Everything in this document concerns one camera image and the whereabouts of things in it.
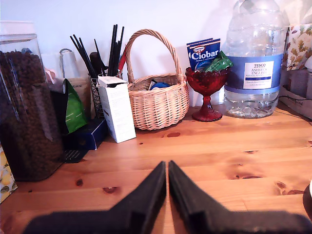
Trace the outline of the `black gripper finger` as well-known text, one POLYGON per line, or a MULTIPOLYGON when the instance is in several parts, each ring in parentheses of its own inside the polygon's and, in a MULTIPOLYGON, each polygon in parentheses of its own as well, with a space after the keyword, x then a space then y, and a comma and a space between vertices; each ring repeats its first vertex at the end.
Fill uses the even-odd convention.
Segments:
POLYGON ((201 190, 174 162, 169 162, 170 195, 192 234, 225 234, 230 232, 230 212, 201 190))
POLYGON ((108 211, 108 234, 150 234, 166 197, 166 164, 160 162, 108 211))

